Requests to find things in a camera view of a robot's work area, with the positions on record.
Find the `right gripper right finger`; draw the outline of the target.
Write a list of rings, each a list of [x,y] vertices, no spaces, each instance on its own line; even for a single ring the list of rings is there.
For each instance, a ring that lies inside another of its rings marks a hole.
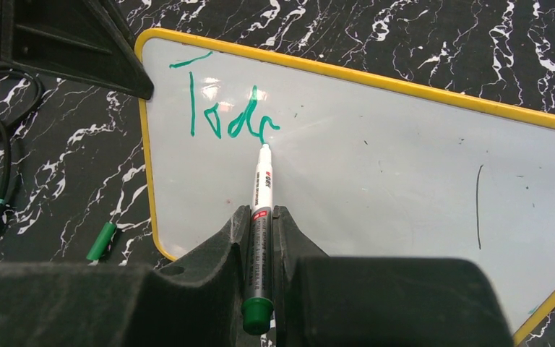
[[[279,346],[512,346],[474,263],[445,257],[329,256],[274,209]]]

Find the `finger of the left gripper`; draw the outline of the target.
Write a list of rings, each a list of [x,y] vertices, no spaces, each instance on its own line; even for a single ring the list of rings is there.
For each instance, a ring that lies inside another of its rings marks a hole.
[[[114,1],[0,1],[0,60],[148,100],[154,85]]]

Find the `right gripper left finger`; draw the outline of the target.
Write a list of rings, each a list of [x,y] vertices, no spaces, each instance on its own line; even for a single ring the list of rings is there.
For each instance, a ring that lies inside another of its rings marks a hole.
[[[0,346],[250,346],[241,292],[250,209],[148,265],[0,263]]]

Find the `green whiteboard marker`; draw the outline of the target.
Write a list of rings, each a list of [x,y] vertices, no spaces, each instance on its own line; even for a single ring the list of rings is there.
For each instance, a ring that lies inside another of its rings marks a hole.
[[[270,329],[274,310],[272,177],[272,151],[268,144],[263,144],[259,150],[254,177],[244,295],[241,305],[243,329],[250,335],[263,335]]]

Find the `green marker cap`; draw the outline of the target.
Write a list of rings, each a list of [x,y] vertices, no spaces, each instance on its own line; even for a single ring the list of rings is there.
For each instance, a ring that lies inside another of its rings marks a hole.
[[[97,235],[93,245],[90,247],[86,259],[89,261],[98,261],[107,250],[113,235],[116,233],[116,230],[116,224],[110,222],[105,223]]]

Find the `yellow framed whiteboard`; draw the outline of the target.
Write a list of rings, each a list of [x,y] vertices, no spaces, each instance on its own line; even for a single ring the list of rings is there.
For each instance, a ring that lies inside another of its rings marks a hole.
[[[555,308],[555,115],[154,28],[135,52],[151,228],[170,260],[273,201],[331,255],[457,257],[516,342]]]

